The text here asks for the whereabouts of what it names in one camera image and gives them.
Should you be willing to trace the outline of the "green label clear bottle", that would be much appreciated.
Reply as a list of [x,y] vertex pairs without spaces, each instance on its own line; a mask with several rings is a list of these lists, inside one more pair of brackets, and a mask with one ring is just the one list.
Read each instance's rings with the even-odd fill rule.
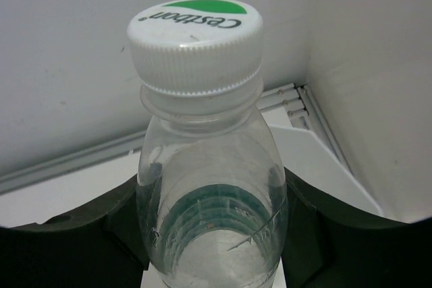
[[167,287],[271,287],[287,185],[263,92],[263,19],[234,0],[177,0],[127,35],[152,117],[137,172],[144,245]]

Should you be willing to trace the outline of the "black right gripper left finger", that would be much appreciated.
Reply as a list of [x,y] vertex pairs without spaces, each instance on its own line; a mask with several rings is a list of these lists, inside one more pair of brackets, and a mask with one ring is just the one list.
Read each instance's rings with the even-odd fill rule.
[[136,178],[48,221],[1,228],[2,287],[139,287]]

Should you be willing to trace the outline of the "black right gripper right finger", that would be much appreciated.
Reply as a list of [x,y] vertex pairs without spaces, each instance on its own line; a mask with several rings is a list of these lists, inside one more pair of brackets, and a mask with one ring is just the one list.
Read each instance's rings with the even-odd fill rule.
[[431,219],[401,223],[355,208],[290,170],[282,263],[288,287],[430,287]]

